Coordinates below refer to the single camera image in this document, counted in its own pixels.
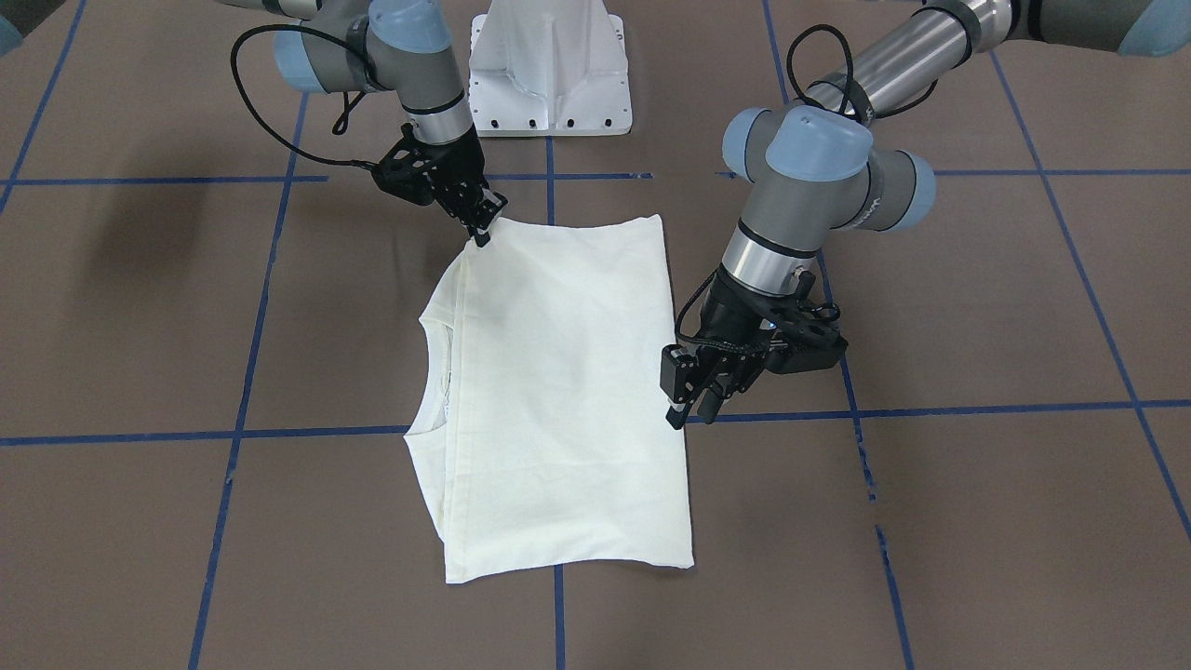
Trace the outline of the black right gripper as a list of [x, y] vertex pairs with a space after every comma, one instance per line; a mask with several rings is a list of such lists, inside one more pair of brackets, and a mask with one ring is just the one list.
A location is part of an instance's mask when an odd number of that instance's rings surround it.
[[400, 130], [400, 140], [370, 167], [380, 190], [418, 207], [438, 203], [448, 217], [463, 223], [478, 248], [487, 245], [490, 225], [501, 215], [509, 199], [490, 190], [475, 129], [444, 144], [417, 139], [411, 123]]

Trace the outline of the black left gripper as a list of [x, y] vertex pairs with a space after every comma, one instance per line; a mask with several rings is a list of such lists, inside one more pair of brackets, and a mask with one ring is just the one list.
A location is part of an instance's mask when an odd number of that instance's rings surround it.
[[761, 372], [778, 376], [830, 369], [848, 343], [838, 332], [834, 302], [815, 302], [817, 276], [798, 271], [793, 292], [753, 292], [717, 267], [699, 309], [696, 352], [680, 344], [661, 351], [660, 387], [669, 400], [666, 420], [681, 430], [699, 400], [699, 420], [716, 422], [727, 400], [747, 392]]

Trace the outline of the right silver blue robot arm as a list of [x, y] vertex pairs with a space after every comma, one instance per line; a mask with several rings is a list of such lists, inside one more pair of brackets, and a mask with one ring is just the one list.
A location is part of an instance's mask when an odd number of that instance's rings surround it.
[[370, 174], [384, 194], [417, 207], [435, 205], [478, 246], [506, 207], [485, 175], [468, 89], [453, 35], [437, 1], [244, 1], [242, 8], [276, 17], [238, 35], [229, 54], [235, 89], [258, 124], [266, 120], [247, 93], [239, 54], [256, 35], [273, 36], [278, 73], [295, 90], [339, 94], [333, 133], [345, 133], [353, 111], [370, 94], [391, 92], [406, 115], [395, 145], [376, 161], [348, 165]]

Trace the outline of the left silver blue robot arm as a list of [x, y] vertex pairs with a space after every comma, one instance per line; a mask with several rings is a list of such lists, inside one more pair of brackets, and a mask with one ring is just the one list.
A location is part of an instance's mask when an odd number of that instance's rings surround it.
[[830, 232], [909, 228], [933, 208], [934, 169], [905, 150], [880, 150], [872, 124], [930, 95], [944, 74], [1008, 40], [1164, 57], [1187, 44], [1186, 1], [924, 1], [861, 52], [837, 27], [837, 71], [802, 87], [793, 51], [785, 67], [793, 100], [743, 109], [727, 126], [722, 155], [752, 190], [721, 264], [694, 293], [692, 336], [661, 353], [666, 420], [715, 422], [723, 403], [762, 372], [833, 369], [848, 343], [838, 308], [815, 302], [818, 253]]

